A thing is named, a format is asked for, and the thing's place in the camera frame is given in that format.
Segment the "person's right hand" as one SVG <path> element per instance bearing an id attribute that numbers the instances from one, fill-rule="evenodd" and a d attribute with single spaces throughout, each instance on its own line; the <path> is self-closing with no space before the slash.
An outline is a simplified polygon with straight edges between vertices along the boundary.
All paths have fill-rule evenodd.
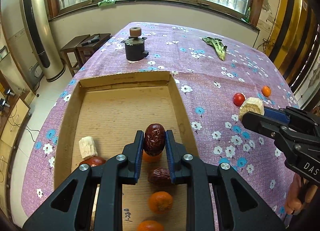
<path id="1" fill-rule="evenodd" d="M 285 211 L 287 214 L 293 214 L 293 212 L 300 211 L 304 208 L 304 203 L 310 203 L 318 190 L 316 185 L 311 185 L 306 192 L 304 202 L 302 202 L 298 196 L 302 191 L 302 182 L 306 182 L 306 180 L 301 179 L 298 174 L 295 174 L 293 180 L 289 187 L 289 192 L 285 201 Z"/>

